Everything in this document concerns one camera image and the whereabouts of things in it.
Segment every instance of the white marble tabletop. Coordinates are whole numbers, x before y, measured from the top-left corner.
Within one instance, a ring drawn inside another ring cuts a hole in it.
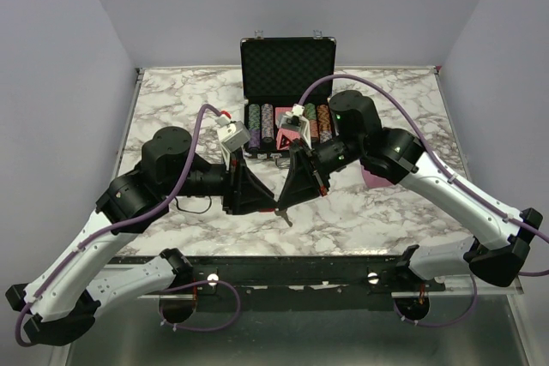
[[[435,150],[463,174],[434,69],[340,68],[362,76],[395,96],[416,120]],[[372,97],[384,126],[410,130],[383,96],[354,81],[334,82],[334,92],[355,89]],[[242,118],[244,95],[240,67],[148,69],[143,76],[119,173],[139,161],[141,145],[169,125],[192,131],[204,103]],[[207,115],[197,152],[220,163],[216,123]],[[274,192],[281,192],[287,170],[272,160],[248,160],[252,171]],[[449,215],[401,187],[368,189],[358,163],[332,174],[329,195],[288,209],[293,227],[273,213],[229,216],[220,199],[202,215],[175,207],[152,224],[121,255],[156,255],[179,248],[185,255],[363,255],[401,253],[411,244],[433,245],[464,238],[467,232]],[[207,199],[181,198],[181,207],[203,210]]]

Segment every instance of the poker chip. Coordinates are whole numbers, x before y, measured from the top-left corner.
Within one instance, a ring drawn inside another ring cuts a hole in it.
[[[331,130],[323,130],[320,132],[320,142],[324,143],[325,141],[329,141],[332,138],[332,131]]]
[[[273,106],[268,103],[261,106],[261,138],[264,143],[270,143],[275,138]]]
[[[261,129],[261,113],[259,105],[250,105],[248,109],[248,130]]]
[[[317,107],[317,119],[318,119],[318,131],[321,133],[325,131],[329,131],[331,134],[332,125],[330,123],[329,108],[327,105],[320,105]]]
[[[317,122],[317,108],[308,103],[305,105],[305,118],[309,120],[309,129],[311,130],[311,142],[318,142],[318,122]]]
[[[257,152],[259,150],[259,145],[261,144],[261,130],[251,129],[250,130],[250,141],[248,142],[248,151]]]

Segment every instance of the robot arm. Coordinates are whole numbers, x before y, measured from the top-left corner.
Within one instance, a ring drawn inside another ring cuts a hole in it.
[[[244,125],[230,122],[226,116],[218,123],[224,164],[211,165],[194,155],[178,194],[221,196],[228,214],[275,210],[273,193],[246,166],[241,146],[250,136]],[[101,231],[110,224],[142,216],[165,200],[181,176],[190,144],[191,136],[184,129],[168,127],[156,132],[143,145],[141,162],[111,182],[98,199],[96,211],[51,267],[34,282],[9,288],[6,297],[13,309],[22,311],[30,305],[32,317],[24,328],[31,343],[66,345],[82,336],[107,309],[174,282],[192,282],[192,267],[176,249],[165,250],[145,265],[120,275],[95,279],[123,246],[167,214],[168,207],[140,223],[105,234]],[[90,237],[95,238],[82,247]],[[54,272],[57,275],[52,282],[34,297]]]
[[[314,150],[304,141],[293,142],[280,209],[326,195],[330,173],[358,160],[372,174],[425,197],[474,235],[437,247],[408,248],[401,259],[403,275],[425,280],[474,273],[493,285],[507,286],[513,281],[526,260],[533,236],[513,219],[539,228],[542,217],[538,212],[521,212],[504,205],[460,179],[467,189],[505,211],[508,218],[501,219],[458,188],[453,183],[457,175],[438,159],[448,171],[442,173],[416,136],[403,129],[383,128],[373,101],[360,92],[337,93],[329,107],[338,135]]]

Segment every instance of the black metal frame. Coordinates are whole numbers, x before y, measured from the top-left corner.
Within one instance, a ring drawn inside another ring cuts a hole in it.
[[[154,256],[118,256],[110,264],[143,264]],[[362,256],[186,256],[195,280],[211,273],[235,286],[242,310],[312,311],[393,309],[393,292],[419,292],[424,283],[399,272],[400,255]],[[444,285],[425,282],[428,291]],[[232,312],[234,296],[222,286],[196,291],[197,311]],[[170,299],[161,301],[173,302]],[[183,308],[187,303],[180,300]]]

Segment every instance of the gray wall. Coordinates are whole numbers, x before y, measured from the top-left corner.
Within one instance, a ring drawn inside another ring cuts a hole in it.
[[[0,291],[33,280],[81,229],[112,173],[136,72],[99,0],[0,0]],[[22,349],[0,299],[0,364]]]
[[[480,0],[442,79],[474,180],[517,207],[536,207],[549,232],[549,1]],[[533,243],[526,269],[549,268]],[[530,319],[549,359],[549,280],[523,278]]]
[[[339,42],[338,63],[440,64],[479,0],[100,0],[140,66],[239,63],[238,41]]]

